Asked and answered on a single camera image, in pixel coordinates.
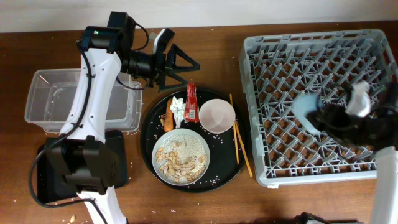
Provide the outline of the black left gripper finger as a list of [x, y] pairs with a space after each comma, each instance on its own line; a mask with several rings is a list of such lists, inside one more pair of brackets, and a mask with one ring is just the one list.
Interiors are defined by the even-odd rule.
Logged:
[[[171, 78], [175, 83], [167, 83], [167, 78]], [[184, 88], [188, 84], [188, 81], [176, 73], [162, 73], [159, 77], [159, 91], [174, 90], [178, 88]]]
[[193, 72], [200, 64], [189, 57], [179, 46], [172, 44], [169, 50], [169, 67], [173, 72]]

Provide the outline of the light blue cup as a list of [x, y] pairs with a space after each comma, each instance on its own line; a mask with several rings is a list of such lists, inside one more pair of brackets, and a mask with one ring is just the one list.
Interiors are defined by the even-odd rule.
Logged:
[[306, 115], [322, 107], [323, 103], [316, 94], [302, 94], [294, 99], [292, 112], [304, 129], [310, 134], [320, 134], [320, 131], [306, 118]]

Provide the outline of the pink bowl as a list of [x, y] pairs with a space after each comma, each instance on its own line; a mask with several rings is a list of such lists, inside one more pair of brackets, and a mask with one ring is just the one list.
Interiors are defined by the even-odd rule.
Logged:
[[236, 119], [236, 113], [229, 102], [212, 99], [205, 102], [199, 110], [200, 124], [213, 134], [229, 130]]

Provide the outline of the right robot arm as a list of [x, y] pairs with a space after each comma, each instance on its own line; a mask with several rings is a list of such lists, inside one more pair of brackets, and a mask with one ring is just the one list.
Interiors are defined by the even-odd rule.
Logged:
[[340, 105], [319, 105], [304, 113], [317, 130], [341, 145], [371, 146], [376, 155], [377, 183], [371, 223], [397, 223], [397, 83], [390, 83], [384, 98], [363, 117], [348, 114]]

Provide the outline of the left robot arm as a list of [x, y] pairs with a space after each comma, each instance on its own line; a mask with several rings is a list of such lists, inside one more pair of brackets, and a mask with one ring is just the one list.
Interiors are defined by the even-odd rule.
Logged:
[[89, 26], [76, 45], [81, 54], [78, 86], [68, 118], [57, 138], [48, 138], [39, 152], [56, 174], [84, 203], [94, 223], [127, 223], [116, 196], [120, 157], [106, 145], [105, 123], [114, 83], [120, 73], [142, 78], [147, 86], [167, 90], [167, 77], [176, 87], [187, 85], [180, 74], [200, 68], [172, 43], [174, 32], [163, 29], [151, 54], [132, 44], [136, 21], [125, 12], [112, 12], [104, 27]]

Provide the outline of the grey dishwasher rack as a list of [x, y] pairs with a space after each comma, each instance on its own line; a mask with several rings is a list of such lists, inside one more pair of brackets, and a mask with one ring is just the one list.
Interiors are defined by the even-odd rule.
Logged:
[[239, 55], [257, 182], [298, 185], [373, 179], [370, 147], [344, 147], [309, 133], [294, 116], [296, 97], [314, 93], [346, 105], [344, 85], [366, 81], [376, 104], [397, 64], [379, 29], [248, 37]]

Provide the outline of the crumpled white tissue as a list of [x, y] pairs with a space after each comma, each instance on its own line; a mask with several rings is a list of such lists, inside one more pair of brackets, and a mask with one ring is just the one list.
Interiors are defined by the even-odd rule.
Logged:
[[185, 107], [186, 104], [183, 98], [176, 98], [175, 96], [172, 98], [172, 103], [169, 108], [174, 116], [176, 129], [181, 127], [181, 122], [185, 119]]

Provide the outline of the orange carrot piece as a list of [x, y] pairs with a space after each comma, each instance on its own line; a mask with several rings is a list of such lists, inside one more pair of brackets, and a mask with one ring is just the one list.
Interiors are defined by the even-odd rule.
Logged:
[[166, 106], [165, 118], [164, 118], [164, 131], [169, 132], [174, 129], [174, 118], [170, 106], [172, 104], [172, 99], [169, 98]]

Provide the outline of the red snack wrapper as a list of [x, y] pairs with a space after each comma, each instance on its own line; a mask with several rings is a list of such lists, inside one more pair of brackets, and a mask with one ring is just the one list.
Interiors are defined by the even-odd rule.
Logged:
[[199, 122], [198, 117], [198, 102], [196, 86], [193, 83], [187, 85], [186, 105], [185, 105], [185, 120], [194, 123]]

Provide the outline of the black round tray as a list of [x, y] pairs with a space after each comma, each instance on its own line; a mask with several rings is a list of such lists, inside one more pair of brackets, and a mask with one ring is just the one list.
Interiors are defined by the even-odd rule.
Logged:
[[156, 174], [152, 151], [157, 140], [165, 134], [160, 123], [160, 116], [165, 114], [166, 104], [172, 97], [186, 98], [185, 90], [177, 90], [160, 98], [155, 106], [149, 110], [141, 128], [141, 154], [144, 162], [152, 174], [166, 186], [182, 192], [202, 193], [217, 189], [240, 172], [245, 165], [243, 153], [239, 151], [239, 162], [236, 161], [233, 130], [219, 135], [204, 130], [199, 123], [182, 123], [182, 128], [190, 129], [204, 138], [210, 148], [210, 165], [204, 176], [193, 184], [176, 186], [166, 183]]

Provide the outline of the grey bowl with rice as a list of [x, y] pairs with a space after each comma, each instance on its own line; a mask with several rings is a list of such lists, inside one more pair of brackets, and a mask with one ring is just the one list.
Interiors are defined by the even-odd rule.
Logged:
[[152, 166], [165, 183], [182, 187], [198, 182], [210, 166], [205, 139], [189, 129], [174, 129], [162, 135], [152, 150]]

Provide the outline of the clear plastic bin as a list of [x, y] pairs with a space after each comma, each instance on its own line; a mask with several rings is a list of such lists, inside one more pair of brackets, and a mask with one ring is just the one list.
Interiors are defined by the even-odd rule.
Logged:
[[[47, 133], [59, 133], [71, 110], [80, 69], [38, 70], [30, 85], [24, 119]], [[141, 84], [118, 75], [106, 115], [107, 130], [137, 131], [142, 111]]]

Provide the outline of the black rectangular bin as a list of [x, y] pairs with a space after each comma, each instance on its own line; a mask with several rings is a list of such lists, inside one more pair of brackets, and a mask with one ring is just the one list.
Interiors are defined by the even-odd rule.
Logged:
[[105, 142], [65, 139], [44, 153], [37, 167], [37, 197], [42, 203], [72, 198], [82, 191], [105, 194], [127, 184], [127, 162], [121, 131], [105, 132]]

